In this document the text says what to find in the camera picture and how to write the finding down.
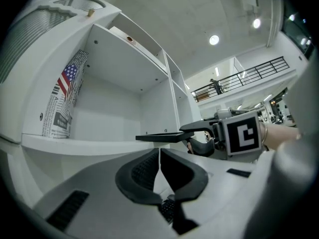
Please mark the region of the black metal railing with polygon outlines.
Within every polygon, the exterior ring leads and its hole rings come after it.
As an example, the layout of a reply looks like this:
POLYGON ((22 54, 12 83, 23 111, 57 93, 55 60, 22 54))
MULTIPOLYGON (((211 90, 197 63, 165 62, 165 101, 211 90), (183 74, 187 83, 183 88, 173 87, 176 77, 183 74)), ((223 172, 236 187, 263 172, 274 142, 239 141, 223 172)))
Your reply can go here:
POLYGON ((284 57, 281 56, 219 80, 217 83, 220 91, 217 91, 213 86, 213 83, 210 83, 192 91, 191 94, 198 103, 263 80, 267 77, 286 71, 289 68, 288 63, 284 57))

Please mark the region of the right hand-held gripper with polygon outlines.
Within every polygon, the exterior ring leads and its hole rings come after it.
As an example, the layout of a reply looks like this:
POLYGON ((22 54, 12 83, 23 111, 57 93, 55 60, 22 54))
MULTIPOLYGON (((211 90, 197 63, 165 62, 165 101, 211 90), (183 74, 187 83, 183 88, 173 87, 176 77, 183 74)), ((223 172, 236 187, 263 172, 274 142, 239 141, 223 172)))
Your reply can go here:
POLYGON ((199 120, 181 126, 183 132, 206 131, 213 141, 186 141, 189 154, 220 160, 255 160, 262 153, 261 129, 256 115, 239 115, 226 119, 199 120))

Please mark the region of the person's right forearm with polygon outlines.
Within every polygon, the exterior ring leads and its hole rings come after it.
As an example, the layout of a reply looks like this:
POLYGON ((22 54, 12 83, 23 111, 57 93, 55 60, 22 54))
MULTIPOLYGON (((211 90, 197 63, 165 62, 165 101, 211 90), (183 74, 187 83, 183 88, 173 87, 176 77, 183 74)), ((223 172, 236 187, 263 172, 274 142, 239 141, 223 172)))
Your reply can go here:
POLYGON ((264 146, 272 150, 290 140, 300 139, 301 133, 296 127, 288 127, 279 124, 259 122, 261 131, 261 142, 264 146))

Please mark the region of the white shelving cabinet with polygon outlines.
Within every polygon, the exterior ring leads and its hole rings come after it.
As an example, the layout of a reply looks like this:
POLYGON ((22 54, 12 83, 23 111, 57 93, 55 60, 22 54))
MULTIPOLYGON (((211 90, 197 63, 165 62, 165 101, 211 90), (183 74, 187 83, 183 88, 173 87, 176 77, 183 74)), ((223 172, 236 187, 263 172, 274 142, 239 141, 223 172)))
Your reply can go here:
POLYGON ((0 51, 5 181, 46 236, 175 238, 205 171, 180 128, 199 118, 181 70, 103 0, 41 0, 0 51))

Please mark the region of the ribbed glass cabinet door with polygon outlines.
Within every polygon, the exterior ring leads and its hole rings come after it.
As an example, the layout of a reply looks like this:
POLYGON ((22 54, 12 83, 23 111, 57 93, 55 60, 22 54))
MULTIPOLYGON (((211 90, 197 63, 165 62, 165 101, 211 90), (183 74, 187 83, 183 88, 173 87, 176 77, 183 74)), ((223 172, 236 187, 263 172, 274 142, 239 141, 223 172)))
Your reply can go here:
POLYGON ((27 8, 0 48, 0 137, 15 144, 24 134, 42 136, 52 90, 68 62, 85 50, 93 25, 107 26, 120 11, 105 3, 80 10, 58 1, 27 8))

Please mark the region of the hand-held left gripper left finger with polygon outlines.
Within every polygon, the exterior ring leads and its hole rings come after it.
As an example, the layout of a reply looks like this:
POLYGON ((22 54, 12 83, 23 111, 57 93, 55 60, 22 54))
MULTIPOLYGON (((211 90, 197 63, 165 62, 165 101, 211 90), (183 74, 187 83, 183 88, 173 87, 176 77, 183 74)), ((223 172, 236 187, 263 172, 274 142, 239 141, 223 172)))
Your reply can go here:
POLYGON ((160 205, 161 197, 154 192, 159 171, 159 150, 148 150, 142 156, 124 164, 116 173, 118 189, 132 202, 142 205, 160 205))

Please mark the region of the black framed picture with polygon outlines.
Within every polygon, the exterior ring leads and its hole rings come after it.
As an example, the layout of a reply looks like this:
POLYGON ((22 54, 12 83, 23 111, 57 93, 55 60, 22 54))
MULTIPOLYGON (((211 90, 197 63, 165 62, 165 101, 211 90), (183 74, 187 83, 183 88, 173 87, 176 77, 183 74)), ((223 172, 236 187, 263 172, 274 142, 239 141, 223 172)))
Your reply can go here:
POLYGON ((178 143, 180 141, 192 138, 193 136, 193 132, 158 133, 136 135, 136 140, 146 142, 178 143))

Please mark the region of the white shelf cabinet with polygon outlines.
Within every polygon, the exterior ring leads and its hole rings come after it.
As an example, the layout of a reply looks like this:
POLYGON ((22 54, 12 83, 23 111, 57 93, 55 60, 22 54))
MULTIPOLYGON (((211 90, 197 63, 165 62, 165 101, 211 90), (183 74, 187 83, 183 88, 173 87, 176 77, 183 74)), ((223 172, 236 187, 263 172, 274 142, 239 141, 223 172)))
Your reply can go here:
POLYGON ((22 145, 64 155, 105 155, 147 148, 136 141, 138 135, 177 132, 166 54, 155 42, 151 47, 119 26, 93 25, 70 136, 24 134, 22 145))

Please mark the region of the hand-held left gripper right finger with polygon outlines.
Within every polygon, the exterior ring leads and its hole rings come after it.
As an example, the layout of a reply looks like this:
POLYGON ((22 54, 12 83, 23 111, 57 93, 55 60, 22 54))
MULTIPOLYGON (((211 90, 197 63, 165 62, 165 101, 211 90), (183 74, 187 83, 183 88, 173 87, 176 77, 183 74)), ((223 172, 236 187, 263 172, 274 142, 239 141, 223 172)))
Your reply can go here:
POLYGON ((196 200, 208 184, 208 174, 200 166, 174 154, 169 149, 160 150, 161 171, 174 192, 172 228, 182 235, 198 226, 187 219, 182 203, 196 200))

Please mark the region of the flag print book box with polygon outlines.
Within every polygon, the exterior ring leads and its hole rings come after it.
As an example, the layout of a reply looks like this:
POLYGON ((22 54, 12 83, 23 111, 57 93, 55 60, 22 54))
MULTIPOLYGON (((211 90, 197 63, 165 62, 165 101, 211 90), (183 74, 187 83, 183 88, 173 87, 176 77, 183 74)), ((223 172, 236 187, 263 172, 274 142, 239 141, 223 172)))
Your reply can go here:
POLYGON ((84 81, 89 53, 78 50, 60 74, 48 101, 42 136, 69 138, 74 108, 84 81))

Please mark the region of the black keyboard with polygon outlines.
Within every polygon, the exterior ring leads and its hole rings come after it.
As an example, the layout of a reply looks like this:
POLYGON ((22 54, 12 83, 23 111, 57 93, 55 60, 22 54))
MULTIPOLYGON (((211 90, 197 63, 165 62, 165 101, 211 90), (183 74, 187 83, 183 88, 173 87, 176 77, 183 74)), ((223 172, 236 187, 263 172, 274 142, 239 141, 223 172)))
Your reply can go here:
POLYGON ((170 198, 164 200, 159 208, 159 211, 168 224, 171 224, 174 219, 175 200, 170 198))

